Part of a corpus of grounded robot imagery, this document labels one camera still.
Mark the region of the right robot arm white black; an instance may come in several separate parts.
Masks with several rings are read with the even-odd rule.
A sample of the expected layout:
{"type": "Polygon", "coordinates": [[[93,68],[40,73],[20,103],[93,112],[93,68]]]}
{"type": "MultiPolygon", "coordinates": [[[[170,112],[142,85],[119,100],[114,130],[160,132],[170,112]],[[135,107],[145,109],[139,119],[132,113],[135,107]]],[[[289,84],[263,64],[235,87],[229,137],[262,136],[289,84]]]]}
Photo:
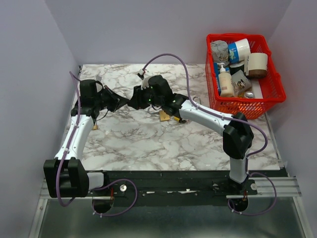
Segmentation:
{"type": "Polygon", "coordinates": [[[160,75],[143,80],[135,86],[128,106],[140,110],[153,106],[170,116],[203,125],[222,136],[223,150],[230,158],[228,189],[239,194],[246,188],[247,152],[254,134],[242,113],[225,114],[202,106],[189,97],[173,93],[166,79],[160,75]]]}

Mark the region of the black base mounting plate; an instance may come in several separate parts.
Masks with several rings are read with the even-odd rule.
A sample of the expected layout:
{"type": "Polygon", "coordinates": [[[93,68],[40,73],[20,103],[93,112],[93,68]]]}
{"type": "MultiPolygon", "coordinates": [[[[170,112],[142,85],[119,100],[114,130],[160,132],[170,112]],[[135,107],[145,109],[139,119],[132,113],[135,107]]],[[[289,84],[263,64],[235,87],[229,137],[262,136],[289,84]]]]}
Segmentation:
{"type": "Polygon", "coordinates": [[[224,206],[229,197],[256,195],[254,180],[242,185],[229,180],[228,171],[105,171],[111,187],[93,191],[97,204],[113,202],[115,207],[224,206]]]}

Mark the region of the large brass padlock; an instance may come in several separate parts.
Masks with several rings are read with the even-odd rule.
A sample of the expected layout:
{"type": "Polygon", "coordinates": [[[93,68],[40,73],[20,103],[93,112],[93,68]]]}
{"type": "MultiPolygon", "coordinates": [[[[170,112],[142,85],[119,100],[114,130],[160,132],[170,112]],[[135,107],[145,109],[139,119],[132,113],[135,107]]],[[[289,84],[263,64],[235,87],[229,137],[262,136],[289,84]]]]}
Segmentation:
{"type": "Polygon", "coordinates": [[[168,114],[166,114],[163,110],[160,110],[160,111],[148,110],[148,113],[151,115],[159,116],[160,121],[169,121],[170,120],[170,116],[168,114]]]}

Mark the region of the red plastic basket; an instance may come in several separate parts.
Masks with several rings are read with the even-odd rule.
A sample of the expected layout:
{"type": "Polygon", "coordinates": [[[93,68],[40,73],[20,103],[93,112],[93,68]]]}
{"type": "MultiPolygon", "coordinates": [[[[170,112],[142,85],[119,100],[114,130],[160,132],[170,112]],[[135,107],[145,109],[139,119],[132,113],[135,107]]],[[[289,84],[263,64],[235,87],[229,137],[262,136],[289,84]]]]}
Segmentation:
{"type": "Polygon", "coordinates": [[[210,107],[257,119],[286,100],[281,76],[262,35],[209,34],[206,78],[210,107]]]}

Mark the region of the yellow black padlock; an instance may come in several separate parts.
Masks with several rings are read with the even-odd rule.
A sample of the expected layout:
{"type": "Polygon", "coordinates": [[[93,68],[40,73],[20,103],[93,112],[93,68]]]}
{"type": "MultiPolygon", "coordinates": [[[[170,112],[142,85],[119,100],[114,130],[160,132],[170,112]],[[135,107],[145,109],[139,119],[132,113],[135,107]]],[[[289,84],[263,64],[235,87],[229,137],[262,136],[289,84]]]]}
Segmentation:
{"type": "Polygon", "coordinates": [[[174,120],[178,123],[181,123],[181,124],[184,124],[184,123],[187,123],[186,120],[182,119],[182,118],[178,118],[178,117],[174,117],[174,120]]]}

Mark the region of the aluminium rail frame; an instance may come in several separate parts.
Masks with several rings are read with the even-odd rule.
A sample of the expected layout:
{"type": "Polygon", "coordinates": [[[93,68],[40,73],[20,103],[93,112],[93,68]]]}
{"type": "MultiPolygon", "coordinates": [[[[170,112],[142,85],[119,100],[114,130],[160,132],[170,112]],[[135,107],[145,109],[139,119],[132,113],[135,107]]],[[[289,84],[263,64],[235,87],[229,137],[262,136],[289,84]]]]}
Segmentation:
{"type": "Polygon", "coordinates": [[[63,208],[42,188],[31,238],[311,238],[313,233],[294,177],[254,178],[244,214],[235,205],[112,207],[108,217],[90,197],[63,208]]]}

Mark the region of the lotion pump bottle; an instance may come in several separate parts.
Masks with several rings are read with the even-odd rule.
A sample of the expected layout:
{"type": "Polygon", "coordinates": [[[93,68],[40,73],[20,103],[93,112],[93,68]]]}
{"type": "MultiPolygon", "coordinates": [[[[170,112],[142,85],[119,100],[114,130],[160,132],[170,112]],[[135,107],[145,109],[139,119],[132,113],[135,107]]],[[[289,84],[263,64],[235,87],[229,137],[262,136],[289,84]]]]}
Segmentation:
{"type": "Polygon", "coordinates": [[[219,86],[220,86],[220,96],[221,97],[233,97],[234,88],[231,81],[231,74],[228,73],[224,67],[224,63],[218,63],[219,69],[219,86]]]}

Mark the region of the blue white paper cup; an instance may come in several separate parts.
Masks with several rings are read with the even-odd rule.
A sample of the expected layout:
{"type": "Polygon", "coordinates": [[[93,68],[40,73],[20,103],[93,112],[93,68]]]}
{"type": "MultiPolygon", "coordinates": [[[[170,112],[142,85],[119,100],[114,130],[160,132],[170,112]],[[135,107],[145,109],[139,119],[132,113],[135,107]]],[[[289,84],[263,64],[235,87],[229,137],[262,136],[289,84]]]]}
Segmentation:
{"type": "Polygon", "coordinates": [[[230,63],[238,63],[245,60],[251,54],[249,41],[244,38],[242,40],[230,43],[228,45],[230,63]]]}

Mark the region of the printed grey cup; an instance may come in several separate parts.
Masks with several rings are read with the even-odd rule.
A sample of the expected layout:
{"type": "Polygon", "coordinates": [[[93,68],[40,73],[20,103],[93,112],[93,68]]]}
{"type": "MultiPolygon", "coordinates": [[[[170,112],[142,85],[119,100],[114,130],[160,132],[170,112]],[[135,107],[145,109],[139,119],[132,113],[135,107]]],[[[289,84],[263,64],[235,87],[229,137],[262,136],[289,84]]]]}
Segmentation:
{"type": "Polygon", "coordinates": [[[231,75],[231,79],[236,97],[252,87],[250,79],[245,76],[242,70],[239,70],[231,75]]]}

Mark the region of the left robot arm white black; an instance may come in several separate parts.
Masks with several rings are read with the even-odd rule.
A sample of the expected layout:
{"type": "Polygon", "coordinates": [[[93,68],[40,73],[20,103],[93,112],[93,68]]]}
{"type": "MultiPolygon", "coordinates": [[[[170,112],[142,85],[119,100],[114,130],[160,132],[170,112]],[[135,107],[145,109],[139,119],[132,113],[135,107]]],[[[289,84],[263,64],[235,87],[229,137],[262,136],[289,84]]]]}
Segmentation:
{"type": "Polygon", "coordinates": [[[100,111],[115,112],[129,101],[93,79],[75,82],[75,90],[77,101],[71,110],[71,125],[65,141],[55,157],[44,162],[49,195],[58,200],[85,197],[90,190],[99,196],[109,192],[105,174],[86,171],[81,158],[100,111]]]}

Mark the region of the small brass long-shackle padlock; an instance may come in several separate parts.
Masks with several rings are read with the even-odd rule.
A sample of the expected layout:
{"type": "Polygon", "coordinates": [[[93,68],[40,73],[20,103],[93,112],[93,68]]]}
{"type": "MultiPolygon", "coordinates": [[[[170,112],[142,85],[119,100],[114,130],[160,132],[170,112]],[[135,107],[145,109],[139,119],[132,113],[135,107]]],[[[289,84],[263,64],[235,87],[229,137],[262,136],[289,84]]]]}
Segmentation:
{"type": "Polygon", "coordinates": [[[95,124],[94,124],[92,130],[98,130],[98,123],[97,123],[97,122],[95,122],[95,124]]]}

